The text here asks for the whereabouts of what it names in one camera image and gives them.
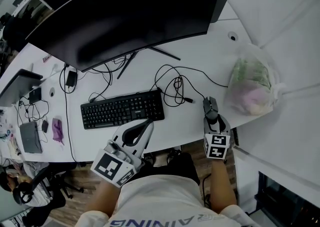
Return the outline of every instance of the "monitor stand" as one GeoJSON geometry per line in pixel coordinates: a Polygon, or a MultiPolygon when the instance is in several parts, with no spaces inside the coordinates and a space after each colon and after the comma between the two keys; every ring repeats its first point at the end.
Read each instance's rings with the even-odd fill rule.
{"type": "MultiPolygon", "coordinates": [[[[146,49],[150,49],[150,50],[156,51],[156,52],[158,52],[158,53],[160,53],[160,54],[166,55],[166,56],[171,57],[171,58],[173,58],[173,59],[176,59],[176,60],[178,60],[178,61],[181,60],[180,58],[178,58],[178,57],[176,57],[176,56],[174,56],[174,55],[172,55],[172,54],[169,54],[169,53],[167,53],[167,52],[164,52],[164,51],[162,51],[162,50],[160,50],[160,49],[157,49],[157,48],[155,48],[155,47],[153,47],[153,46],[152,46],[152,47],[148,47],[148,48],[146,48],[146,49]]],[[[116,77],[117,80],[120,79],[122,73],[124,73],[125,69],[128,67],[128,65],[130,64],[130,62],[136,57],[136,55],[138,54],[138,52],[139,52],[139,51],[136,51],[136,52],[134,52],[134,53],[131,55],[130,59],[129,59],[129,60],[126,62],[126,64],[123,66],[123,68],[122,68],[120,74],[118,75],[118,77],[116,77]]]]}

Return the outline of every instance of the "gray device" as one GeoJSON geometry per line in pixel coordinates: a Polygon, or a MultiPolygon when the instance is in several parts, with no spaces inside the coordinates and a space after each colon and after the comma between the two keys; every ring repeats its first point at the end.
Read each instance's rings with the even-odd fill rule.
{"type": "Polygon", "coordinates": [[[42,153],[37,123],[34,121],[20,126],[22,145],[25,153],[42,153]]]}
{"type": "Polygon", "coordinates": [[[20,69],[0,93],[0,106],[11,107],[21,97],[41,84],[43,76],[31,71],[20,69]]]}

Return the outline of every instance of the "desk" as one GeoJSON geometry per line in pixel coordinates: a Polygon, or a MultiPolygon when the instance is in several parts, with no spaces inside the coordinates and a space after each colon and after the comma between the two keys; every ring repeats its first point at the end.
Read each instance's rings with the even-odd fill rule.
{"type": "MultiPolygon", "coordinates": [[[[226,16],[233,16],[233,13],[226,13],[226,16]]],[[[113,84],[103,94],[106,98],[120,95],[132,94],[136,92],[148,91],[154,84],[157,70],[164,64],[173,66],[192,67],[204,71],[215,82],[227,85],[234,64],[237,60],[236,51],[241,44],[249,43],[250,39],[240,20],[220,17],[220,21],[209,26],[207,35],[196,36],[160,45],[159,48],[170,52],[181,58],[176,61],[152,50],[143,50],[138,53],[136,58],[130,63],[119,80],[114,78],[113,84]],[[238,41],[228,38],[229,32],[238,35],[238,41]]],[[[3,77],[0,79],[0,90],[4,88],[10,78],[18,69],[28,67],[47,54],[33,45],[28,44],[8,67],[3,77]]],[[[47,63],[36,62],[33,65],[33,72],[46,74],[48,76],[52,67],[63,68],[63,62],[51,57],[47,63]]],[[[245,116],[237,113],[231,108],[224,107],[224,97],[227,89],[219,87],[210,82],[202,73],[192,70],[182,69],[181,73],[186,75],[194,87],[205,97],[212,96],[216,99],[219,112],[229,121],[231,128],[245,124],[256,116],[245,116]]],[[[168,72],[161,79],[158,85],[165,89],[169,81],[177,75],[174,71],[168,72]]],[[[47,115],[49,130],[47,133],[48,143],[43,143],[42,154],[23,153],[28,161],[44,162],[71,162],[70,146],[67,134],[67,120],[64,93],[59,86],[59,73],[51,76],[41,85],[42,98],[48,101],[50,111],[47,115]],[[50,97],[49,90],[55,89],[54,97],[50,97]],[[64,146],[53,141],[51,120],[59,118],[62,120],[64,134],[64,146]]],[[[67,95],[68,118],[70,123],[70,136],[72,142],[73,155],[77,161],[93,161],[98,149],[104,148],[117,127],[84,130],[80,105],[88,102],[88,97],[92,92],[100,92],[106,87],[106,82],[101,75],[88,73],[85,78],[80,80],[74,93],[67,95]]],[[[176,108],[171,108],[163,104],[165,119],[154,122],[154,131],[145,152],[154,152],[183,144],[187,144],[203,138],[203,103],[202,97],[198,95],[188,84],[185,84],[184,93],[186,97],[192,98],[194,103],[185,103],[176,108]]],[[[47,104],[37,102],[41,114],[47,111],[47,104]]],[[[14,127],[17,128],[17,112],[14,107],[6,109],[5,115],[14,127]]],[[[16,129],[16,139],[18,146],[23,150],[19,129],[16,129]]],[[[40,139],[43,139],[42,132],[39,132],[40,139]]],[[[0,149],[3,157],[10,157],[8,147],[0,142],[0,149]]]]}

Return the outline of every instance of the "black keyboard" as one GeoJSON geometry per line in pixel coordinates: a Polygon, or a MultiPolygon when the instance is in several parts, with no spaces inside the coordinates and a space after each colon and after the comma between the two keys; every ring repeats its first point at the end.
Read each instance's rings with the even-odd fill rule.
{"type": "Polygon", "coordinates": [[[84,129],[121,126],[138,119],[165,119],[159,90],[118,96],[80,107],[84,129]]]}

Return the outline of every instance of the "bag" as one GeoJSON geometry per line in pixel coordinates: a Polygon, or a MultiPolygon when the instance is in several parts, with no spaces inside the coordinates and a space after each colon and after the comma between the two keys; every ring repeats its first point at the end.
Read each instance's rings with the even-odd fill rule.
{"type": "Polygon", "coordinates": [[[226,94],[226,104],[247,115],[264,115],[273,110],[279,90],[279,75],[271,68],[270,56],[255,45],[239,50],[226,94]]]}

